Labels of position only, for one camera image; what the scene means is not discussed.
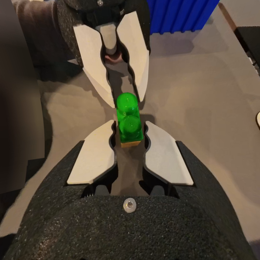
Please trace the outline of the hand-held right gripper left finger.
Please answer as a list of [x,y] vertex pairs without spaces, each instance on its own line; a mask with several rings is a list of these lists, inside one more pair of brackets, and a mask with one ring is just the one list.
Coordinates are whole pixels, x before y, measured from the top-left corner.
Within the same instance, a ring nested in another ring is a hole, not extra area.
[[116,166],[115,135],[116,121],[109,120],[84,139],[68,185],[93,184]]

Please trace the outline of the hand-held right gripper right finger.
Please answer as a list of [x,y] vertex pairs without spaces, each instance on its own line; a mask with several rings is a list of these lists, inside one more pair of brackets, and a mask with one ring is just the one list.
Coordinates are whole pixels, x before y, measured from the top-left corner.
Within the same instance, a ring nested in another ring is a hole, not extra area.
[[176,140],[150,121],[144,124],[144,168],[166,184],[192,186],[191,174]]

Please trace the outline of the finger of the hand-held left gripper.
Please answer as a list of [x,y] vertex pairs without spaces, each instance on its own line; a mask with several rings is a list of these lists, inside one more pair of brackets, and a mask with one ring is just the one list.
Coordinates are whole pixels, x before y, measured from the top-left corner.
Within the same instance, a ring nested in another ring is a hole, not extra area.
[[108,72],[102,60],[103,42],[99,31],[87,25],[73,26],[77,45],[83,63],[83,71],[99,96],[112,108],[115,108],[112,88],[108,81]]
[[143,102],[148,85],[149,51],[146,47],[136,11],[125,14],[116,28],[119,43],[127,54],[128,69],[139,102]]

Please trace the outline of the yellow one-stud building block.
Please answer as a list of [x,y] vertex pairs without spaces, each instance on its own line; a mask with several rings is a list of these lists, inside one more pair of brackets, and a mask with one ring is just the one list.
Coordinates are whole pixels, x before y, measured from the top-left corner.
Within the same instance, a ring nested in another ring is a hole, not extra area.
[[123,142],[121,143],[122,148],[130,148],[130,147],[135,147],[140,144],[141,141],[132,141],[132,142]]

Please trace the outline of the green two-stud building block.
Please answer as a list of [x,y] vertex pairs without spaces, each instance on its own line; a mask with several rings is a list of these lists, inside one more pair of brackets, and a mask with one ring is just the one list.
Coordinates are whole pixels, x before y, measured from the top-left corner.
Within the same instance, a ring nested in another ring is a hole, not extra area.
[[122,93],[116,105],[121,145],[143,140],[137,97],[132,93]]

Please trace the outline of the blue plastic bin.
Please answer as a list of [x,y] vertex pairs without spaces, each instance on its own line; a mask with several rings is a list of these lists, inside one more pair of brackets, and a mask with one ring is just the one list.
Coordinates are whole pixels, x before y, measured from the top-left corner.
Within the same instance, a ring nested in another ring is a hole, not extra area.
[[147,0],[150,34],[201,30],[219,0]]

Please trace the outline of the person's left forearm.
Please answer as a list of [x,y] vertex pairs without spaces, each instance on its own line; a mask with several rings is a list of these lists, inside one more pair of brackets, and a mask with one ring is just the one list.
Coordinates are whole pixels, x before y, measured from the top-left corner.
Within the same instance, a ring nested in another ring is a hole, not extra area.
[[33,65],[67,60],[57,19],[56,1],[11,1],[18,16]]

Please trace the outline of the person's left hand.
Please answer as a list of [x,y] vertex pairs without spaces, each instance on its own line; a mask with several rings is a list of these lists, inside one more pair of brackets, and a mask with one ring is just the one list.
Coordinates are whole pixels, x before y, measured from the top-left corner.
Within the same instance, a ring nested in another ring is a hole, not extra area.
[[116,64],[116,63],[120,63],[122,61],[123,61],[122,52],[120,52],[120,51],[116,52],[113,55],[109,55],[109,54],[105,55],[105,63]]

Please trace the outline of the black panel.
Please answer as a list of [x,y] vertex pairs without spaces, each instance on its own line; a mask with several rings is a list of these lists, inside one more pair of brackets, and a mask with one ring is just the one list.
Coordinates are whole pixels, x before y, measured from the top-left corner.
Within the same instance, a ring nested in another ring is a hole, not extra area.
[[260,75],[260,26],[237,27],[235,35],[257,74]]

